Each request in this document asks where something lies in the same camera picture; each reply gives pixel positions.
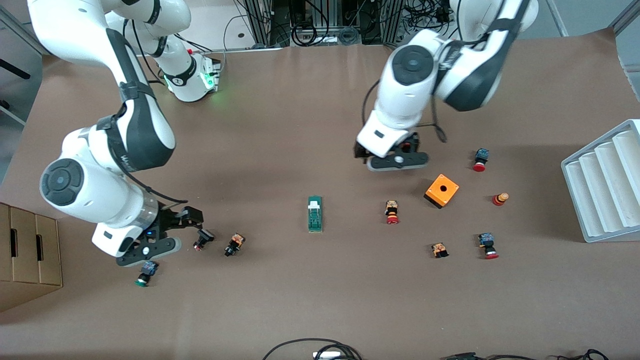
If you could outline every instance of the orange square block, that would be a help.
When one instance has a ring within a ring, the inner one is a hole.
[[[442,209],[451,201],[453,195],[458,191],[459,186],[448,177],[440,174],[433,181],[426,192],[424,198],[434,204],[438,209]]]

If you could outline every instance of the gray floor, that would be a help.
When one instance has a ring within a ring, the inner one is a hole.
[[[521,35],[521,38],[559,37],[560,34],[546,0],[538,1],[540,4],[538,18]],[[607,27],[629,2],[630,0],[556,0],[560,15],[571,36],[583,35]],[[26,0],[0,0],[0,5],[19,21],[29,22]],[[640,34],[640,20],[633,22],[616,39],[621,63],[636,69],[640,64],[638,34]],[[0,70],[0,99],[8,101],[12,111],[26,120],[42,80],[40,57],[6,29],[0,29],[0,44],[2,44],[0,58],[20,64],[24,70],[32,74],[30,80],[24,81],[9,72]],[[640,89],[640,72],[629,72],[628,77],[635,89]],[[20,132],[21,126],[0,113],[0,182],[15,152]]]

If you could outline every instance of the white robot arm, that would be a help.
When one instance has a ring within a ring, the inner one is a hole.
[[[133,48],[121,33],[108,27],[104,13],[114,8],[125,12],[129,3],[147,4],[151,13],[158,2],[29,0],[31,21],[44,46],[73,63],[108,67],[120,91],[122,105],[115,115],[65,137],[60,157],[42,174],[40,191],[56,209],[97,223],[92,241],[123,266],[178,251],[180,241],[167,238],[167,229],[195,226],[202,230],[199,211],[165,210],[153,195],[124,179],[125,174],[163,166],[173,153],[175,139]],[[159,3],[167,11],[181,1],[164,2]],[[155,16],[159,20],[162,14]],[[165,245],[137,246],[150,238],[166,240]]]
[[[367,159],[372,171],[425,167],[428,157],[417,151],[415,128],[431,96],[458,111],[484,106],[500,83],[529,3],[503,0],[496,19],[476,42],[442,39],[426,29],[398,47],[389,56],[374,109],[356,138],[355,157]],[[480,50],[466,46],[481,42]]]

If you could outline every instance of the black hole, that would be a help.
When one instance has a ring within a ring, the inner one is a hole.
[[[42,261],[42,235],[36,235],[36,250],[38,252],[38,261]]]
[[[18,230],[11,229],[11,257],[17,258],[18,256]]]

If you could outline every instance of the small black and orange part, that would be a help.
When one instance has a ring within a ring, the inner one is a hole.
[[[507,199],[509,199],[508,193],[499,193],[498,195],[493,197],[491,202],[493,203],[493,205],[502,206],[507,201]]]
[[[440,174],[438,178],[433,181],[433,184],[429,186],[427,191],[424,192],[424,198],[434,204],[436,208],[442,209],[451,201],[451,198],[458,191],[458,188],[460,187],[456,183]]]
[[[387,216],[387,224],[394,225],[400,222],[398,220],[398,203],[395,200],[387,201],[385,215]]]
[[[437,243],[431,246],[431,250],[433,250],[433,255],[436,258],[446,258],[449,256],[447,249],[444,247],[443,243]]]

